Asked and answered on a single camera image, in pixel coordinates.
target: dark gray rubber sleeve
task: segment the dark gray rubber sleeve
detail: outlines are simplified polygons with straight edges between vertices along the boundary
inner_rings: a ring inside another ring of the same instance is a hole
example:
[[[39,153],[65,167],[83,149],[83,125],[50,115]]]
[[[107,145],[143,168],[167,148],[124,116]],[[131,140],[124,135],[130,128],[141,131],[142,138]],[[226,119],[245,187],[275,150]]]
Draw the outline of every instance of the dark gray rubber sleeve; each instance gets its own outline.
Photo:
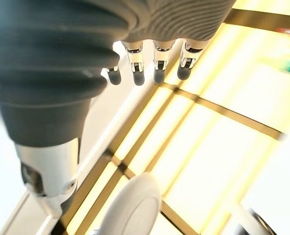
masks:
[[[150,23],[124,40],[170,41],[189,38],[207,41],[223,22],[235,0],[147,0]]]
[[[46,147],[80,138],[90,99],[57,107],[11,107],[1,105],[1,113],[11,139],[16,143]]]

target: robotic hand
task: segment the robotic hand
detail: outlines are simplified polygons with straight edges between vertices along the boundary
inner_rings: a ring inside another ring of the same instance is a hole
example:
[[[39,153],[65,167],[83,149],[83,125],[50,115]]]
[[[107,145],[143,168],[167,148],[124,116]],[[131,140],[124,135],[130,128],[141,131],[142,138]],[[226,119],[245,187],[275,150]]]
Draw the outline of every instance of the robotic hand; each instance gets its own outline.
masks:
[[[172,45],[187,79],[235,0],[0,0],[0,111],[21,161],[22,179],[54,217],[77,187],[84,121],[92,97],[121,81],[115,41],[144,83],[142,41],[154,40],[156,83]]]

